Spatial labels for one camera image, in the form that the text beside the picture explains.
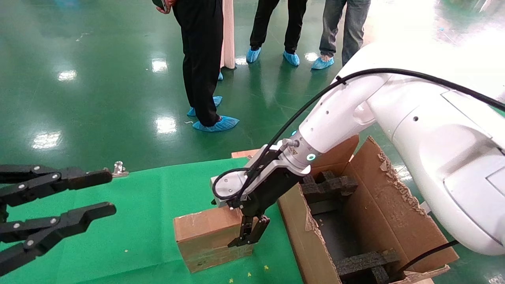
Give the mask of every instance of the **small cardboard box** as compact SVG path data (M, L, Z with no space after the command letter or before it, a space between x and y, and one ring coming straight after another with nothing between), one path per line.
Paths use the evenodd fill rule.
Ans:
M361 253L394 249L400 261L389 267L394 272L412 259L447 243L433 219L420 208L409 188L396 176L391 162L370 137L352 156L359 137L353 136L319 157L311 174L331 170L358 183L343 205ZM299 184L278 201L293 251L306 284L342 283L317 221L312 217ZM397 283L414 283L440 275L447 263L458 259L452 248L414 264L406 278Z

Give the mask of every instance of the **cardboard box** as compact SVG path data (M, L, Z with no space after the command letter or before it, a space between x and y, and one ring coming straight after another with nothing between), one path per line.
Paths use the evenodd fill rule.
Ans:
M189 272L194 273L253 253L253 245L229 248L238 236L240 210L212 208L174 218L177 246Z
M319 157L311 174L331 170L352 177L358 188L343 206L360 253L395 250L400 261L386 267L397 271L412 259L447 243L433 219L396 176L391 162L369 137L355 156L359 137L353 136ZM297 184L278 201L298 267L306 284L342 283L318 222ZM415 283L449 270L459 257L452 248L435 253L409 268L397 283Z

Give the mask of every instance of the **torn cardboard edge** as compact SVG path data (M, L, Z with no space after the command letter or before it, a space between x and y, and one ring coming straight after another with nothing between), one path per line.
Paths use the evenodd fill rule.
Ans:
M370 140L372 143L374 143L379 149L380 153L377 154L379 159L382 161L382 164L380 165L380 169L386 173L386 176L389 179L389 182L391 182L394 187L401 193L401 197L405 202L407 202L412 209L416 210L419 212L420 215L425 216L429 218L428 214L424 210L424 208L421 207L419 204L419 200L412 195L412 192L410 188L408 188L398 177L397 171L393 168L391 165L390 159L386 156L386 154L382 151L382 149L379 147L379 145L375 142L375 140L369 136L368 140Z
M406 284L406 283L416 283L422 280L431 279L435 276L439 276L442 273L449 271L450 267L445 264L442 268L431 270L425 273L418 273L412 271L405 271L405 279L393 282L393 284Z

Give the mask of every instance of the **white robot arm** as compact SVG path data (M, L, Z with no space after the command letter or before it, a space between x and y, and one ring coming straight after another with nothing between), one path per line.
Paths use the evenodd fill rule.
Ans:
M376 52L365 47L337 78L376 67L367 63ZM235 203L226 197L240 193L246 169L259 155L243 171L212 178L216 202L240 207L245 217L264 217L266 208L310 172L313 160L374 122L447 231L473 251L505 254L505 118L459 91L400 74L361 76L323 95L298 131L270 147L262 171ZM241 231L242 242L230 245L258 241L248 233Z

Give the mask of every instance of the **blue shoe cover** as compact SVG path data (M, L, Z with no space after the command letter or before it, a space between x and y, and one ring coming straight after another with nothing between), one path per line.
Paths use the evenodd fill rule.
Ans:
M319 58L317 58L317 60L314 61L314 64L312 64L312 69L321 70L321 69L332 66L333 63L335 63L335 61L333 60L333 57L330 58L330 60L328 60L327 62L323 61L321 59L321 57L319 57Z
M284 58L293 66L298 66L300 65L300 57L296 54L290 54L284 51L283 53Z
M235 125L237 125L237 123L240 121L236 118L228 116L221 116L221 118L221 121L210 127L203 126L199 121L197 121L193 124L193 128L206 132L219 132L234 128Z
M214 99L214 105L216 105L216 107L218 107L221 104L221 100L223 99L222 96L215 96L212 98ZM194 108L189 109L187 116L196 116L196 111L194 110Z
M245 56L245 60L248 63L252 63L258 59L258 56L260 56L261 48L259 48L257 51L254 51L252 49L249 49L247 52L247 55Z

